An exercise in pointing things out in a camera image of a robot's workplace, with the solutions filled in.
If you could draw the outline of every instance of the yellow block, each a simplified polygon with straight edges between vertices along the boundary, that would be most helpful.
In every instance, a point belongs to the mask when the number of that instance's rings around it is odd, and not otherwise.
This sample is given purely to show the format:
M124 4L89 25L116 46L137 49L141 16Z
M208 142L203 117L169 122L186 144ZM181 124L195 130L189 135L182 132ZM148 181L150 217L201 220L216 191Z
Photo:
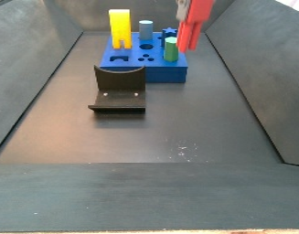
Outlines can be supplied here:
M108 10L108 15L113 48L121 47L121 41L124 48L132 48L129 10Z

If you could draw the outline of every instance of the red object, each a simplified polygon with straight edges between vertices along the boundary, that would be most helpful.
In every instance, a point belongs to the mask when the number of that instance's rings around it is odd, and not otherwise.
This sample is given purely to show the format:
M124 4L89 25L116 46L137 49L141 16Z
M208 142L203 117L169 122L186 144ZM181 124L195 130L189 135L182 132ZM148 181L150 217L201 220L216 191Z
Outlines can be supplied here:
M190 0L186 19L178 23L177 50L195 50L203 22L208 20L213 0Z

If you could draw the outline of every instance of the hole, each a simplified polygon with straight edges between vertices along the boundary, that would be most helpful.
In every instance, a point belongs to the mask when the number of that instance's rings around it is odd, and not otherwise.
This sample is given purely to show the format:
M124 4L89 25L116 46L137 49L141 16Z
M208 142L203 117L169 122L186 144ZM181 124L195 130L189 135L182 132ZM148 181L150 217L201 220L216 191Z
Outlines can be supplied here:
M150 44L142 44L138 46L141 49L152 49L153 46Z
M109 62L112 62L116 59L121 59L122 61L128 61L128 56L110 56L109 57Z

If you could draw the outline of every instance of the blue block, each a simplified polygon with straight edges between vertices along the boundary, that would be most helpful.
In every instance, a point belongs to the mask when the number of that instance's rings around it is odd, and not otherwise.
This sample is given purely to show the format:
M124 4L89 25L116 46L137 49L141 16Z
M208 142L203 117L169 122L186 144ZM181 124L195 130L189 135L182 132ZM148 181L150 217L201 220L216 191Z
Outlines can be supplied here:
M186 61L182 53L177 61L164 60L161 33L152 33L152 40L138 40L138 33L132 33L130 49L113 49L112 38L106 41L104 56L98 67L113 71L126 71L145 66L148 83L182 83L186 75Z

